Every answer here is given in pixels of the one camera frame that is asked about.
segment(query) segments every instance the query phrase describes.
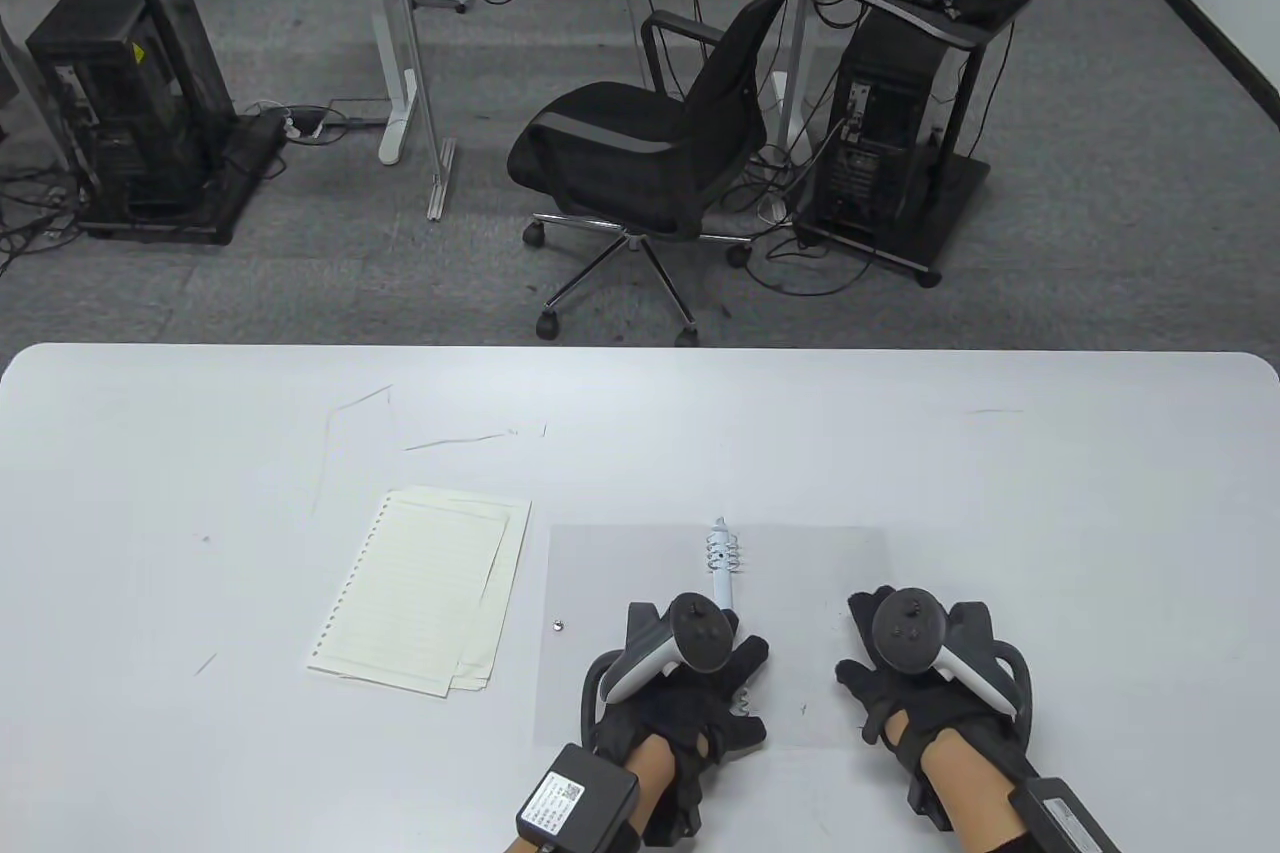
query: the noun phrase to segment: notebook paper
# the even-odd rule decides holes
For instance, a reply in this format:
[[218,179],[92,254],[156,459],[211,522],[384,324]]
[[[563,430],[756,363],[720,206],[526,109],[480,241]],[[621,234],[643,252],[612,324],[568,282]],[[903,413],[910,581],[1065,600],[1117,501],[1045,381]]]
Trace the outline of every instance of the notebook paper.
[[438,697],[484,689],[529,510],[430,487],[388,493],[307,666]]
[[451,684],[453,689],[484,689],[489,675],[493,674],[502,625],[507,620],[507,602],[516,583],[516,565],[520,562],[520,547],[529,525],[530,502],[431,487],[413,487],[403,493],[415,502],[447,502],[454,508],[499,517],[506,524],[493,569],[489,571],[489,583],[485,585],[484,597],[480,598],[480,610],[476,611],[475,621],[467,631],[466,643],[458,657],[457,674]]

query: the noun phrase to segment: chair base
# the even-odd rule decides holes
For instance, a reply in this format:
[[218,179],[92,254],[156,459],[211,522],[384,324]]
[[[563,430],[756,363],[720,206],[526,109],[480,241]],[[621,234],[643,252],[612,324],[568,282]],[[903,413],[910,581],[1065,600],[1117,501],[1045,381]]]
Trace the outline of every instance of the chair base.
[[[676,289],[676,284],[672,282],[671,275],[667,273],[666,268],[662,265],[662,260],[658,259],[658,254],[654,254],[653,245],[649,242],[649,237],[645,233],[627,231],[626,227],[617,225],[617,223],[605,222],[605,219],[589,219],[585,216],[562,216],[558,213],[535,213],[534,222],[525,227],[525,232],[521,236],[526,246],[532,246],[532,248],[540,248],[547,242],[547,223],[554,223],[554,225],[567,225],[572,231],[590,231],[612,234],[613,242],[607,246],[593,259],[585,268],[581,269],[572,278],[564,283],[552,295],[547,304],[543,304],[543,313],[538,319],[536,333],[539,339],[554,339],[559,336],[559,315],[556,313],[557,304],[563,300],[567,295],[571,295],[573,289],[581,286],[586,277],[590,277],[599,266],[607,263],[608,259],[613,257],[618,250],[627,248],[631,254],[645,254],[645,259],[649,260],[649,265],[653,272],[658,274],[659,280],[667,295],[671,296],[672,304],[676,304],[676,309],[685,324],[681,329],[680,336],[676,337],[676,346],[698,346],[698,321],[694,314],[690,313],[689,306],[685,304],[684,297],[680,291]],[[745,266],[748,260],[751,257],[751,237],[750,236],[731,236],[728,233],[700,233],[699,240],[707,240],[708,242],[718,242],[718,245],[728,245],[726,250],[726,259],[732,268]]]

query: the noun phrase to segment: black baseboard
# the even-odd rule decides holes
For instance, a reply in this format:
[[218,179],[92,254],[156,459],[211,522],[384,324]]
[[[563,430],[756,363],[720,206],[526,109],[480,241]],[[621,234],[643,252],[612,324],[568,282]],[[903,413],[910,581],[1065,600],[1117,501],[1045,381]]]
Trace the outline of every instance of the black baseboard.
[[1235,81],[1243,86],[1245,93],[1251,95],[1254,102],[1262,108],[1262,111],[1271,117],[1275,126],[1280,126],[1280,90],[1276,90],[1275,85],[1266,76],[1262,76],[1262,70],[1253,67],[1249,58],[1244,56],[1244,53],[1240,53],[1240,49],[1231,44],[1231,40],[1221,29],[1217,29],[1217,26],[1193,0],[1165,0],[1165,3],[1169,3],[1172,12],[1178,13],[1184,24],[1190,27],[1192,33],[1198,36],[1213,56],[1219,58],[1222,67],[1228,68]]

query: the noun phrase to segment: black glove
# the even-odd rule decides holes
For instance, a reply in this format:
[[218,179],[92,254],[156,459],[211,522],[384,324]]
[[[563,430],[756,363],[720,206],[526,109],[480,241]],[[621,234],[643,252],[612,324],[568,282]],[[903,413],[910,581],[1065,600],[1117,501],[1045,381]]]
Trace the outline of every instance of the black glove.
[[[908,675],[884,662],[872,639],[872,621],[879,605],[893,592],[892,587],[882,587],[874,594],[854,593],[849,597],[849,610],[876,669],[854,660],[841,660],[836,665],[836,679],[867,710],[863,739],[867,743],[883,740],[913,776],[911,808],[946,830],[950,822],[920,770],[925,747],[942,730],[957,730],[1015,781],[1018,776],[1012,774],[1024,775],[1029,770],[1029,775],[1034,775],[1034,770],[1025,760],[1027,744],[1019,742],[1012,721],[987,706],[963,683],[948,683],[936,670]],[[906,712],[908,725],[895,747],[884,736],[884,724],[900,710]]]
[[[726,611],[737,631],[737,616]],[[764,742],[764,722],[758,716],[736,716],[730,707],[748,679],[769,657],[769,644],[749,637],[733,651],[727,665],[716,672],[699,674],[678,666],[669,676],[655,676],[631,698],[607,706],[586,744],[605,760],[622,766],[650,734],[667,740],[676,757],[676,779],[654,808],[645,826],[649,847],[671,847],[698,833],[703,799],[699,777],[721,763],[726,754],[758,747]],[[705,738],[707,753],[699,748]]]

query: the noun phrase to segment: chair armrest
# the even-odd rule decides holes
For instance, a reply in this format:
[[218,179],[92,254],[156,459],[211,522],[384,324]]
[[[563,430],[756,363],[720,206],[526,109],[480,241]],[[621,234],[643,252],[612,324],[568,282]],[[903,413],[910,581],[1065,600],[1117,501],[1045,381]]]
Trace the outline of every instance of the chair armrest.
[[699,44],[709,44],[713,47],[724,37],[722,29],[717,29],[714,26],[700,24],[698,20],[690,20],[689,17],[678,15],[678,13],[668,13],[666,9],[655,9],[650,13],[648,20],[644,20],[644,26],[640,27],[640,35],[644,40],[645,59],[649,60],[649,72],[653,73],[653,88],[658,93],[667,93],[667,85],[662,79],[662,63],[658,61],[658,44],[654,40],[654,29],[687,36],[690,40],[698,40]]

